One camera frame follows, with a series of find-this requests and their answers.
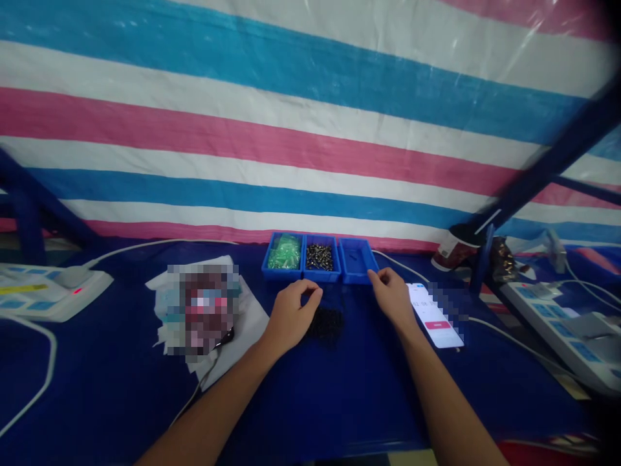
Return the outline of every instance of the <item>green component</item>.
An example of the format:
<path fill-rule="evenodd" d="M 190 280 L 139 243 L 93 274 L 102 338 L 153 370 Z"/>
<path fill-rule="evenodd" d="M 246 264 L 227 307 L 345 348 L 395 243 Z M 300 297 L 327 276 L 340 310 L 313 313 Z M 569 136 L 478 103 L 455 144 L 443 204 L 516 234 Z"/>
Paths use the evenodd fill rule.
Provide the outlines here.
<path fill-rule="evenodd" d="M 284 234 L 274 240 L 274 246 L 267 259 L 267 266 L 270 269 L 291 269 L 300 268 L 300 254 L 302 245 L 300 240 L 290 234 Z"/>

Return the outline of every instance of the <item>phone screen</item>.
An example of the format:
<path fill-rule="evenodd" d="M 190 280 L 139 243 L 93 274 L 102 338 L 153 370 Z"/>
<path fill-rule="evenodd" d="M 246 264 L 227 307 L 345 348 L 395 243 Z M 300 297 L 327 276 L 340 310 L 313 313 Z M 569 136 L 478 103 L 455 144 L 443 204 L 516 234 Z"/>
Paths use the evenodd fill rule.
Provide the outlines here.
<path fill-rule="evenodd" d="M 442 309 L 433 301 L 433 297 L 422 283 L 408 283 L 409 300 L 419 316 L 431 341 L 437 348 L 457 348 L 464 342 L 457 334 Z"/>

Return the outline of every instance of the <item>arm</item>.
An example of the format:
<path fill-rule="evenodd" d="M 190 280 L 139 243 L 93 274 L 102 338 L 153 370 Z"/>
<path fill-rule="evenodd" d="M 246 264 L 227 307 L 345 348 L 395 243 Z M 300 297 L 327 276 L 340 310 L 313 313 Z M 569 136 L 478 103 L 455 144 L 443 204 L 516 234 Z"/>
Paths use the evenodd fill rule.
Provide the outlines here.
<path fill-rule="evenodd" d="M 369 271 L 377 302 L 408 358 L 439 465 L 508 465 L 416 322 L 408 287 L 390 268 Z"/>
<path fill-rule="evenodd" d="M 303 293 L 312 291 L 302 307 Z M 306 334 L 323 291 L 298 280 L 278 293 L 263 336 L 209 392 L 143 455 L 137 465 L 213 465 L 254 392 L 276 361 Z"/>

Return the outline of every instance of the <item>power strip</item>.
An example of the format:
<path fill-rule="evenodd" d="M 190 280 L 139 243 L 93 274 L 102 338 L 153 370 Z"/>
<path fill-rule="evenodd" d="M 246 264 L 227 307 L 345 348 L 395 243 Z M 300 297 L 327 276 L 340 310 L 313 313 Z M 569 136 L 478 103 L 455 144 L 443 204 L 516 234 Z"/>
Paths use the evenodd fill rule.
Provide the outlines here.
<path fill-rule="evenodd" d="M 526 283 L 507 283 L 500 287 L 503 293 L 528 320 L 529 324 L 550 345 L 556 354 L 581 379 L 599 392 L 621 395 L 621 361 L 609 357 L 602 339 L 585 338 L 590 328 L 606 328 L 612 340 L 606 344 L 621 344 L 621 329 L 603 321 L 599 313 L 571 319 L 553 300 L 539 299 Z"/>
<path fill-rule="evenodd" d="M 62 287 L 54 279 L 61 267 L 0 263 L 0 275 L 17 282 L 16 293 L 0 294 L 0 311 L 28 320 L 64 322 L 88 306 L 113 282 L 105 272 L 90 271 L 86 280 L 76 287 Z M 43 291 L 23 292 L 22 288 L 46 285 Z"/>

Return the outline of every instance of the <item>left hand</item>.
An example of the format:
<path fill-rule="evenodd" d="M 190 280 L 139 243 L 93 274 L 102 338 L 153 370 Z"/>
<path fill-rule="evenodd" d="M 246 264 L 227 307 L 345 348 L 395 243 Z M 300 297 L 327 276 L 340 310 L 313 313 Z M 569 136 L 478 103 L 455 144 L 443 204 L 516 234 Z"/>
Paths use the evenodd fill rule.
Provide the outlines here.
<path fill-rule="evenodd" d="M 307 291 L 312 291 L 312 294 L 302 307 L 301 297 Z M 322 295 L 323 290 L 310 280 L 298 280 L 280 291 L 274 302 L 270 322 L 259 342 L 269 347 L 276 357 L 300 343 L 311 326 Z"/>

